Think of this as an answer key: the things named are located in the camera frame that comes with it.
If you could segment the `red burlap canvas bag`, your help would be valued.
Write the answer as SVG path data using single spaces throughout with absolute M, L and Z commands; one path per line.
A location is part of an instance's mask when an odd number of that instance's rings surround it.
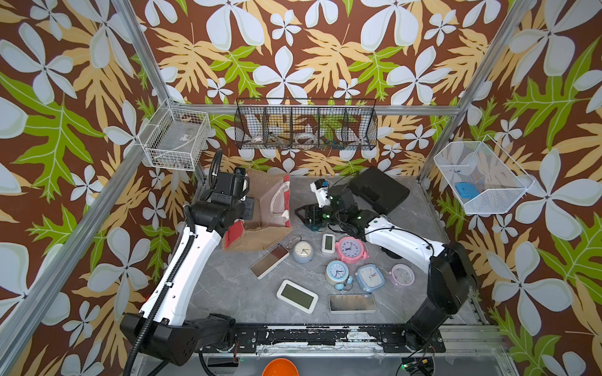
M 225 252 L 258 252 L 276 246 L 292 231 L 291 179 L 288 174 L 250 170 L 248 198 L 254 200 L 251 219 L 236 222 L 222 240 Z

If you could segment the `light blue round alarm clock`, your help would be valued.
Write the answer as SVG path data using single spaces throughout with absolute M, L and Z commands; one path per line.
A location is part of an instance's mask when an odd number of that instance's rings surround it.
M 348 266 L 340 260 L 333 260 L 326 266 L 325 278 L 337 291 L 350 291 L 353 288 L 353 276 Z

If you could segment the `white digital clock green screen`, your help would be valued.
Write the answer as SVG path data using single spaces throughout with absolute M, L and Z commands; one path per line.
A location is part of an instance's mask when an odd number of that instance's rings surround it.
M 284 280 L 282 282 L 276 296 L 282 302 L 307 314 L 312 314 L 318 303 L 318 295 L 316 293 L 291 280 Z

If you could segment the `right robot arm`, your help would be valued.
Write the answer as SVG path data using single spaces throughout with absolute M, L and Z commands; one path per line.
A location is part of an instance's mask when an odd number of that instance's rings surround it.
M 339 263 L 349 266 L 368 258 L 369 244 L 418 267 L 427 276 L 426 299 L 404 326 L 403 344 L 411 350 L 428 347 L 431 338 L 455 315 L 477 288 L 467 250 L 458 243 L 431 241 L 403 229 L 377 212 L 360 209 L 347 186 L 315 180 L 309 185 L 317 201 L 296 209 L 297 217 L 313 230 L 337 226 L 343 238 L 327 236 Z

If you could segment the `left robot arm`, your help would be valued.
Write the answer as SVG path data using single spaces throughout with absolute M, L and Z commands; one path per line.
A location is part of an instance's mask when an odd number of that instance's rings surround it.
M 125 375 L 132 374 L 141 353 L 161 361 L 154 370 L 158 373 L 169 363 L 184 365 L 206 346 L 232 343 L 234 318 L 210 313 L 189 320 L 187 310 L 209 257 L 244 214 L 249 177 L 243 168 L 232 173 L 213 168 L 208 183 L 201 199 L 183 209 L 186 227 L 157 288 L 139 313 L 128 313 L 122 320 L 121 330 L 132 343 Z

